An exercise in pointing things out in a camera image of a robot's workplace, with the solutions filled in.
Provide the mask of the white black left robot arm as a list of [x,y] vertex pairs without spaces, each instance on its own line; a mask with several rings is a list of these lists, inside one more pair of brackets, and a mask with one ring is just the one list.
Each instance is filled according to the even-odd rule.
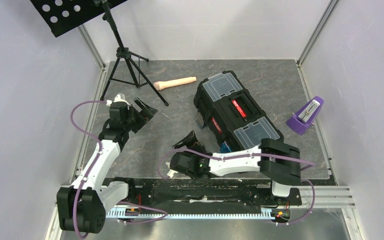
[[99,233],[105,215],[119,202],[132,204],[137,191],[131,179],[114,180],[102,187],[106,175],[126,145],[130,132],[137,133],[158,112],[139,98],[132,104],[117,95],[104,102],[109,118],[99,135],[83,129],[80,132],[96,140],[95,150],[79,176],[69,185],[62,186],[56,194],[59,225],[63,231],[73,231],[80,239]]

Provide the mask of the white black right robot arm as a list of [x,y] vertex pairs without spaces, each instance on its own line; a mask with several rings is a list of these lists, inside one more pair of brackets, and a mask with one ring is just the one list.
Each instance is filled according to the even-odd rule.
[[259,172],[270,178],[269,199],[282,204],[301,182],[300,151],[278,139],[263,138],[259,145],[227,153],[206,152],[192,130],[176,143],[168,168],[191,179],[211,179],[234,173]]

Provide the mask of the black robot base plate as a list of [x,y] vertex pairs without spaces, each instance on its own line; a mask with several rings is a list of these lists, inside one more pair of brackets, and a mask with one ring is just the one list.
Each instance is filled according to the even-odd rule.
[[285,198],[272,196],[266,179],[129,178],[126,202],[169,214],[256,214],[262,207],[302,205],[292,187]]

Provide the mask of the black plastic toolbox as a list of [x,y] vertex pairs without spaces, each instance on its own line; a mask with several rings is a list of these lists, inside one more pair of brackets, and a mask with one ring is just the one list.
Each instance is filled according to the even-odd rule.
[[284,140],[232,70],[202,80],[193,104],[197,109],[195,121],[201,129],[209,127],[221,153],[250,149],[262,139]]

